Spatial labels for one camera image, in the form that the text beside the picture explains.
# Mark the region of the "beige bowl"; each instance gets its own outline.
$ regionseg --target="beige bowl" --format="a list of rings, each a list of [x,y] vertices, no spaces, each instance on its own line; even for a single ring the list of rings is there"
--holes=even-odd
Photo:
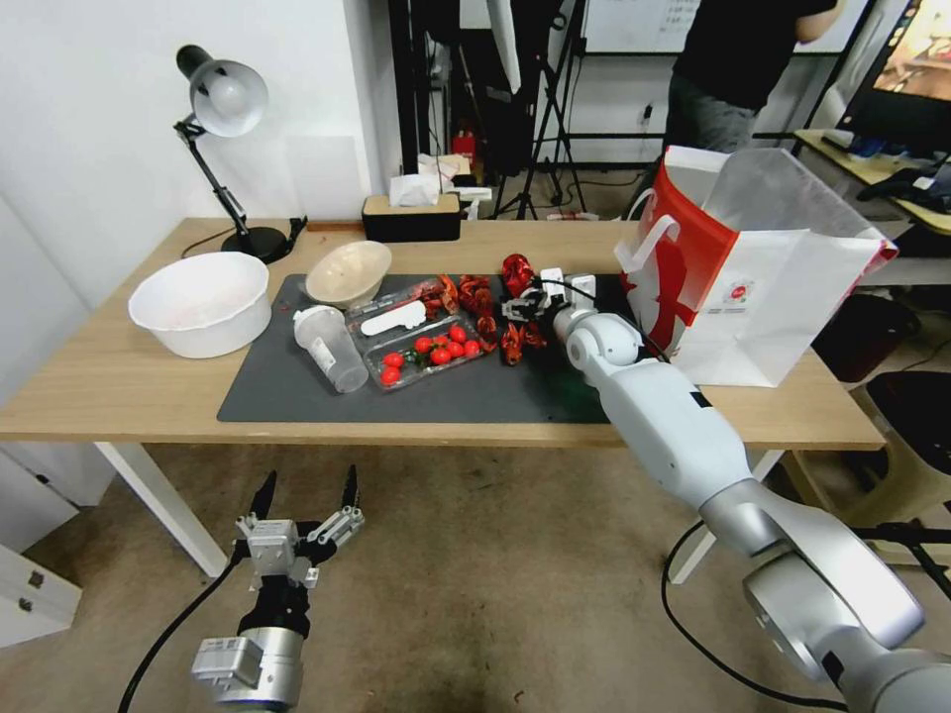
[[[321,257],[304,281],[304,289],[316,302],[340,309],[361,307],[376,296],[393,253],[383,243],[347,243]]]

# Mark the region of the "gray desk mat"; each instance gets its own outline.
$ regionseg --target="gray desk mat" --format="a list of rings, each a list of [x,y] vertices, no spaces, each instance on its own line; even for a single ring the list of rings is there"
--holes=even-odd
[[[379,294],[429,275],[388,275]],[[527,349],[507,366],[498,350],[458,368],[384,393],[372,378],[338,394],[293,336],[296,310],[311,306],[304,275],[284,279],[267,329],[254,341],[225,397],[218,420],[241,423],[607,423],[596,391],[568,363],[560,345]],[[501,280],[492,278],[498,299]],[[599,301],[626,312],[616,274],[598,275]]]

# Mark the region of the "tissue box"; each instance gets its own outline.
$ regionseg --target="tissue box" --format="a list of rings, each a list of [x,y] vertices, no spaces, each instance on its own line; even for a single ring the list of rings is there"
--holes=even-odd
[[[419,243],[459,239],[459,196],[444,193],[434,206],[396,207],[387,196],[364,201],[364,232],[378,243]]]

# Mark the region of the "bag handle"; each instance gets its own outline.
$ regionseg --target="bag handle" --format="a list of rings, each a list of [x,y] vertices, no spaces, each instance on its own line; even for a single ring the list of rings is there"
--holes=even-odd
[[[637,208],[642,201],[647,200],[650,195],[654,195],[653,188],[648,188],[641,193],[637,200],[634,201],[631,213],[634,212],[634,209]],[[629,241],[621,241],[614,246],[614,256],[617,258],[617,261],[621,263],[621,268],[625,272],[637,272],[644,267],[647,258],[654,251],[654,248],[664,234],[670,236],[672,241],[676,241],[680,233],[681,224],[669,215],[662,215],[655,221],[650,232],[647,234],[647,238],[637,247],[637,250],[631,250]]]
[[[635,200],[634,203],[631,204],[631,209],[627,212],[627,218],[625,218],[624,220],[629,221],[631,219],[631,216],[634,215],[634,211],[637,210],[637,207],[653,195],[657,195],[657,191],[655,191],[653,188],[646,188],[637,197],[637,200]]]

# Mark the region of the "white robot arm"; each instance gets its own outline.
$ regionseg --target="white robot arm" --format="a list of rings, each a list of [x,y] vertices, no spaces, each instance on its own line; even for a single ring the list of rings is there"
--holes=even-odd
[[[555,331],[653,479],[741,554],[780,553],[743,585],[757,621],[804,674],[832,680],[853,713],[948,708],[951,659],[893,651],[924,615],[865,543],[832,515],[756,481],[739,436],[699,389],[672,364],[638,360],[633,325],[568,306]]]

